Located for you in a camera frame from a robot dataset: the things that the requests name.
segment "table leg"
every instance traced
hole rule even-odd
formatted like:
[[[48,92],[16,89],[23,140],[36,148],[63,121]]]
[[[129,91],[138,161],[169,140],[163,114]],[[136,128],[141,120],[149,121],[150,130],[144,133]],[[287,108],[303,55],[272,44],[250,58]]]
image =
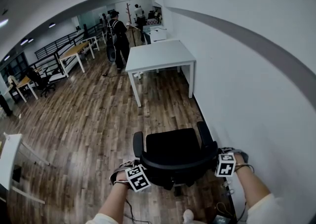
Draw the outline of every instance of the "table leg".
[[[130,84],[132,85],[132,88],[133,88],[133,92],[134,92],[134,95],[135,95],[136,103],[137,103],[138,107],[140,108],[142,105],[140,104],[140,100],[139,100],[139,97],[138,97],[137,88],[136,88],[136,85],[135,85],[135,82],[134,82],[133,74],[129,72],[128,76],[129,76]]]
[[[95,37],[95,38],[94,38],[94,40],[95,40],[95,43],[97,44],[98,51],[100,51],[100,48],[99,48],[99,44],[98,44],[97,37]]]
[[[93,49],[92,49],[92,46],[91,46],[91,43],[90,43],[90,42],[89,42],[89,48],[90,48],[90,51],[91,51],[92,57],[93,57],[93,59],[94,59],[95,57],[94,57]]]
[[[81,67],[81,69],[82,69],[82,72],[85,73],[84,68],[83,68],[83,65],[82,65],[82,62],[81,62],[81,60],[80,60],[79,54],[77,53],[76,56],[77,56],[78,62],[79,62],[79,64],[80,64],[80,67]]]
[[[189,84],[189,99],[193,95],[193,77],[194,77],[194,62],[190,63],[190,84]]]
[[[63,61],[59,60],[60,64],[61,64],[61,67],[63,68],[64,70],[64,73],[66,74],[67,77],[69,77],[67,71],[66,71],[66,68],[65,68],[65,65],[63,64]]]
[[[102,32],[102,37],[103,37],[103,42],[104,42],[104,44],[106,44],[106,42],[105,42],[105,37],[104,37],[104,33]]]
[[[23,156],[25,156],[27,159],[29,159],[29,160],[31,160],[28,156],[26,156],[20,149],[19,149],[19,152],[23,155]]]
[[[30,195],[27,194],[26,192],[23,192],[23,191],[21,191],[20,189],[18,189],[17,187],[11,187],[11,188],[12,188],[12,190],[16,191],[17,193],[23,195],[24,197],[29,198],[29,199],[31,199],[31,200],[34,200],[34,201],[36,201],[36,202],[38,202],[38,203],[41,203],[41,204],[44,204],[44,205],[45,205],[45,201],[40,200],[40,199],[38,199],[38,198],[35,198],[35,197],[33,197],[33,196],[30,196]]]
[[[39,160],[41,160],[43,163],[45,163],[46,165],[50,165],[50,163],[48,161],[46,161],[44,158],[40,157],[30,146],[28,146],[26,143],[24,143],[23,141],[21,142],[21,144],[26,147],[34,156],[36,156]]]
[[[22,92],[20,91],[19,88],[16,88],[16,90],[18,91],[18,93],[20,94],[20,96],[22,97],[22,99],[24,100],[24,102],[26,103],[26,99],[24,98]]]
[[[30,85],[30,83],[28,83],[28,87],[29,87],[29,89],[31,90],[31,92],[33,93],[34,97],[38,100],[39,98],[36,96],[36,94],[35,94],[33,88],[32,88],[31,85]]]
[[[14,102],[15,102],[15,103],[18,103],[17,100],[16,100],[16,98],[13,96],[13,89],[11,89],[11,90],[9,91],[9,93],[10,93],[11,98],[14,100]]]

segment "chair armrest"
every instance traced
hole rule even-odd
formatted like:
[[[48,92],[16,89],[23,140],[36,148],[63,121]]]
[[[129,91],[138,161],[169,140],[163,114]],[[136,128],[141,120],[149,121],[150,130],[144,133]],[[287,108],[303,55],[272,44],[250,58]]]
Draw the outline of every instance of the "chair armrest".
[[[134,155],[140,158],[144,150],[143,132],[136,132],[133,139]]]
[[[202,149],[206,146],[212,145],[213,139],[208,130],[206,123],[204,121],[199,121],[197,123],[197,128],[202,140]]]

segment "wrist strap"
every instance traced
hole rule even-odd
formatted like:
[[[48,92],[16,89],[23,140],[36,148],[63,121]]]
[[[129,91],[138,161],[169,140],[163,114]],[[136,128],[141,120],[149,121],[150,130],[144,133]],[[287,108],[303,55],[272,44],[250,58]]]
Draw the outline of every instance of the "wrist strap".
[[[125,181],[125,180],[118,180],[118,181],[114,181],[114,184],[115,185],[116,183],[118,184],[122,184],[122,185],[126,185],[129,187],[129,181]]]

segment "sleeve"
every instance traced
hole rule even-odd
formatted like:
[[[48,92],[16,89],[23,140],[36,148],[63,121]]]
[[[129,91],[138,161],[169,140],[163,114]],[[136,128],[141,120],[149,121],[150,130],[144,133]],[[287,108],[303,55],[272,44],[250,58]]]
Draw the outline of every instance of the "sleeve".
[[[269,194],[248,210],[247,224],[287,224],[284,209],[278,199]]]
[[[118,224],[111,217],[104,214],[97,214],[93,220],[88,221],[86,224]]]

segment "forearm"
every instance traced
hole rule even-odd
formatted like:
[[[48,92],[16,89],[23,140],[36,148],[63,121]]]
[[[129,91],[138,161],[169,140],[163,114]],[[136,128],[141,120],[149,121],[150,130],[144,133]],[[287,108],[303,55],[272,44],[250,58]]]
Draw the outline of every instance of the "forearm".
[[[253,174],[249,167],[241,167],[236,173],[242,185],[249,207],[252,207],[262,198],[270,194],[269,189],[255,174]]]
[[[119,224],[123,223],[124,204],[127,191],[128,186],[119,183],[115,184],[99,213],[111,217]]]

